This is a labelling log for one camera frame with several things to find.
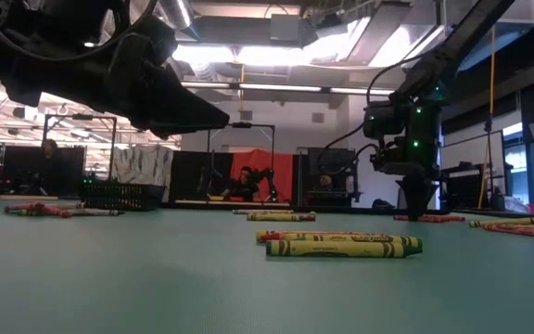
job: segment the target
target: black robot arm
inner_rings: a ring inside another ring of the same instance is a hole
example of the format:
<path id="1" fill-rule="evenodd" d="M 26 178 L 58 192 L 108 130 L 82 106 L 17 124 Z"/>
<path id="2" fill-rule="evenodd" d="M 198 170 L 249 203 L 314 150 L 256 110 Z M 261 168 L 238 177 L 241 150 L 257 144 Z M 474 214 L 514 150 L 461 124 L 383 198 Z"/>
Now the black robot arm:
<path id="1" fill-rule="evenodd" d="M 223 128 L 229 116 L 183 88 L 164 61 L 174 30 L 154 17 L 150 0 L 133 25 L 128 0 L 0 0 L 0 81 L 10 99 L 37 106 L 42 92 L 127 117 L 168 135 Z M 112 10 L 116 31 L 97 47 Z"/>
<path id="2" fill-rule="evenodd" d="M 458 66 L 514 0 L 478 0 L 448 38 L 409 70 L 388 101 L 365 109 L 363 133 L 378 140 L 370 158 L 375 170 L 404 176 L 399 181 L 412 219 L 422 215 L 439 179 L 442 87 L 450 85 Z M 385 135 L 400 135 L 385 142 Z"/>

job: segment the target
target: tabletop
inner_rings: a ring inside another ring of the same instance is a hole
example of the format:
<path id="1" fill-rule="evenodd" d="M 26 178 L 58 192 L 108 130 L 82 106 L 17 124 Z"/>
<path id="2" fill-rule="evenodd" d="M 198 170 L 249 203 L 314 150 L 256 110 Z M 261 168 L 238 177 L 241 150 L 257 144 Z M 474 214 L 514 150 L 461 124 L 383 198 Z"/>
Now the tabletop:
<path id="1" fill-rule="evenodd" d="M 0 202 L 0 333 L 534 332 L 534 238 L 467 223 L 217 211 L 30 218 Z M 422 238 L 407 259 L 267 258 L 260 229 Z"/>

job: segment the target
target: plastic crate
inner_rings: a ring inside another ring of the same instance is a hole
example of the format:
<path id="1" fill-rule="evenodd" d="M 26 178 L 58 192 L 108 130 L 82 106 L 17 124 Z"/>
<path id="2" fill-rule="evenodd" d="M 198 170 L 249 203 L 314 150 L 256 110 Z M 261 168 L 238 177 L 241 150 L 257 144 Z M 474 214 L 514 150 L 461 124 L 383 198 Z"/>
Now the plastic crate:
<path id="1" fill-rule="evenodd" d="M 165 190 L 165 186 L 85 180 L 80 184 L 80 199 L 87 208 L 152 211 L 159 208 Z"/>

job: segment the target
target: black partition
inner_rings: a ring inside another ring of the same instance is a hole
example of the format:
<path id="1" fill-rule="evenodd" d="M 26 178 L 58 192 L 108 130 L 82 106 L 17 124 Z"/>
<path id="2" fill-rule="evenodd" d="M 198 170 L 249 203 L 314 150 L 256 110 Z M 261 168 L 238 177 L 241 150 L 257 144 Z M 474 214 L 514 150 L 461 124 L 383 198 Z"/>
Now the black partition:
<path id="1" fill-rule="evenodd" d="M 207 199 L 210 179 L 229 179 L 234 154 L 175 151 L 172 158 L 170 201 Z"/>

